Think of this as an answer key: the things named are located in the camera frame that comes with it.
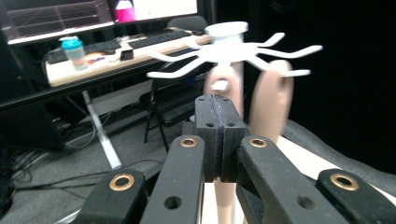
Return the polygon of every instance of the keyboard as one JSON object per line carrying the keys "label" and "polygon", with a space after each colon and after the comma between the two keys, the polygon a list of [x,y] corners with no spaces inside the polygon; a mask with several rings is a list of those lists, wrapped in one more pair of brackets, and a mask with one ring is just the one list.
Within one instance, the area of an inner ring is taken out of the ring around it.
{"label": "keyboard", "polygon": [[[84,46],[84,51],[85,54],[90,54],[94,52],[103,52],[104,54],[109,55],[109,54],[115,54],[116,49],[120,49],[120,48],[121,45],[117,40],[114,39],[114,40],[109,40],[109,41],[104,41],[104,42],[99,42],[92,45]],[[66,57],[66,54],[64,53],[63,50],[60,49],[50,52],[48,54],[47,62],[53,64],[53,63],[65,62],[67,60],[68,59]]]}
{"label": "keyboard", "polygon": [[163,30],[157,34],[150,34],[147,38],[129,42],[128,45],[133,49],[141,49],[147,46],[161,44],[163,42],[180,39],[191,34],[185,31]]}

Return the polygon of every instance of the monitor screen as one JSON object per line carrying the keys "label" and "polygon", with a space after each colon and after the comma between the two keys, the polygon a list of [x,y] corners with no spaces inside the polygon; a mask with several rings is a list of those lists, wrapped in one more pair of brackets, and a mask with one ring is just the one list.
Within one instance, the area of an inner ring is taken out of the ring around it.
{"label": "monitor screen", "polygon": [[117,23],[150,21],[196,14],[196,0],[109,0]]}
{"label": "monitor screen", "polygon": [[0,0],[0,26],[9,45],[112,24],[107,0]]}

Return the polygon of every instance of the desk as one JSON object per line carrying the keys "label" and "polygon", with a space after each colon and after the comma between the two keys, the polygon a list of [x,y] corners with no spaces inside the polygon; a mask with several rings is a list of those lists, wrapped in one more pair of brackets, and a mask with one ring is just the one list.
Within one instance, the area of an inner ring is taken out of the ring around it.
{"label": "desk", "polygon": [[[192,35],[185,38],[190,38],[199,45],[206,44],[211,39],[208,35]],[[132,49],[128,45],[128,42],[134,40],[137,39],[121,41],[121,49],[116,49],[115,55],[107,55],[102,61],[93,63],[89,65],[87,69],[82,71],[76,71],[70,61],[55,64],[49,64],[48,62],[46,62],[49,84],[52,87],[57,87],[64,84],[77,82],[89,77],[97,77],[112,72],[117,73],[122,70],[124,70],[124,72],[128,72],[128,68],[150,60],[151,57],[148,56],[148,53],[150,52],[156,51],[168,54],[188,48],[185,39],[181,38],[161,44],[148,46],[142,49],[134,49],[134,58],[132,60],[120,61],[121,52],[123,50]],[[107,137],[106,132],[103,129],[99,116],[117,108],[121,108],[123,106],[137,102],[139,96],[150,91],[150,88],[151,82],[146,81],[133,85],[130,88],[115,91],[108,95],[98,97],[96,99],[91,99],[90,95],[86,90],[82,92],[85,103],[90,112],[92,122],[96,127],[99,140],[102,144],[102,148],[106,153],[107,159],[112,169],[121,168],[122,164],[117,156],[114,147],[110,142],[110,139]]]}

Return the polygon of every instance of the brass insert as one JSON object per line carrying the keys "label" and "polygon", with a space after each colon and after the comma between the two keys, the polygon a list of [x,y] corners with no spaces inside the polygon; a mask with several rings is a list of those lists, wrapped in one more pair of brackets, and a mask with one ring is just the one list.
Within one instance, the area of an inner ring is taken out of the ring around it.
{"label": "brass insert", "polygon": [[[122,185],[117,184],[117,181],[121,179],[126,179],[127,182]],[[122,175],[114,176],[114,178],[110,181],[109,186],[112,190],[123,191],[129,189],[133,184],[134,184],[134,177],[132,175],[122,174]]]}
{"label": "brass insert", "polygon": [[335,186],[341,189],[346,189],[350,191],[359,189],[358,182],[356,182],[355,179],[348,175],[333,174],[330,176],[330,180],[334,183]]}
{"label": "brass insert", "polygon": [[266,147],[268,144],[264,140],[260,138],[253,138],[250,139],[249,143],[253,145],[254,147]]}
{"label": "brass insert", "polygon": [[183,147],[195,147],[197,144],[198,142],[193,138],[184,138],[180,141],[180,145]]}

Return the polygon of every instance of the blue bottle cap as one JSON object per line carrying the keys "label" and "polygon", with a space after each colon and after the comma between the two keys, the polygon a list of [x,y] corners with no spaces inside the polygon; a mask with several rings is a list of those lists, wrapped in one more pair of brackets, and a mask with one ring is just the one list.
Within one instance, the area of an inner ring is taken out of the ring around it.
{"label": "blue bottle cap", "polygon": [[62,41],[62,49],[78,49],[82,47],[82,41],[78,37],[64,37],[60,39]]}

